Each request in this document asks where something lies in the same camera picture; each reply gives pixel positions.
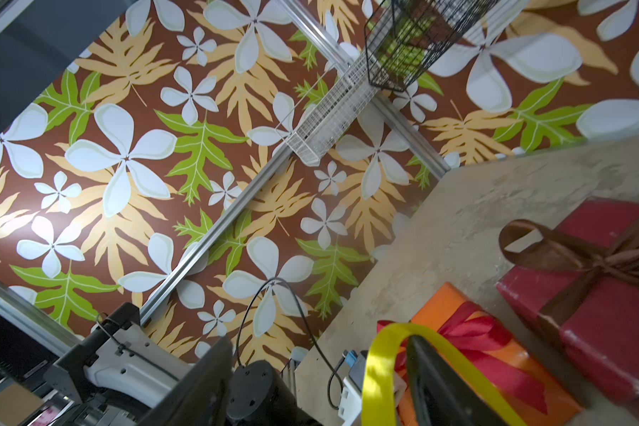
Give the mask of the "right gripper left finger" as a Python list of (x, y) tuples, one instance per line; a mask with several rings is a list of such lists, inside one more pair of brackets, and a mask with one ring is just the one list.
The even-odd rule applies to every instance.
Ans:
[(224, 425), (232, 376), (233, 345), (222, 338), (138, 425)]

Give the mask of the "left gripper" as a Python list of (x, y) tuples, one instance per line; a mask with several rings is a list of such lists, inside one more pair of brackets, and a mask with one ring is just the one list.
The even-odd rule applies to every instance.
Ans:
[(301, 426), (320, 423), (305, 413), (280, 374), (264, 360), (238, 367), (229, 383), (228, 425)]

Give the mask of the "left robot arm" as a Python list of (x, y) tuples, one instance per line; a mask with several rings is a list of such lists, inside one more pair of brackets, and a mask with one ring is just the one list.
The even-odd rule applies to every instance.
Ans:
[(125, 303), (56, 360), (44, 378), (77, 403), (99, 402), (139, 425), (315, 425), (266, 361), (234, 367), (221, 338), (195, 364), (153, 342)]

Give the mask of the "orange gift box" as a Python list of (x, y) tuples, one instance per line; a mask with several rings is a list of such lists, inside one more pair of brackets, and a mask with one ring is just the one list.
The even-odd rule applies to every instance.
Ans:
[(502, 394), (528, 425), (564, 425), (582, 411), (576, 399), (503, 324), (445, 283), (411, 319), (437, 331)]

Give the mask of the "red ribbon bow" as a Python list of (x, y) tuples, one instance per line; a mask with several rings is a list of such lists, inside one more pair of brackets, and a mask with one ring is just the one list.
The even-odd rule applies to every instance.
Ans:
[(511, 402), (548, 413), (546, 385), (535, 374), (532, 357), (479, 305), (464, 300), (450, 310), (431, 300), (411, 322), (445, 337)]

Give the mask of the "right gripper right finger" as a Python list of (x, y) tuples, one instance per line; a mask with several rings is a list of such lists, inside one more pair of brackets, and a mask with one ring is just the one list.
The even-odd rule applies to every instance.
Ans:
[(418, 424), (506, 424), (420, 335), (406, 344), (406, 372)]

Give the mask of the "yellow ribbon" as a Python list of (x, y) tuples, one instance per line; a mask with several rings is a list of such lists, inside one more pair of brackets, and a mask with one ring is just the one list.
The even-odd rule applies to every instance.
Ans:
[(361, 421), (364, 425), (398, 423), (399, 403), (402, 399), (396, 397), (399, 392), (396, 388), (397, 380), (404, 382), (403, 392), (410, 394), (410, 410), (415, 415), (406, 372), (406, 344), (414, 335), (424, 337), (482, 401), (502, 417), (506, 422), (504, 425), (525, 424), (498, 389), (445, 337), (426, 326), (392, 323), (381, 328), (367, 353), (362, 383)]

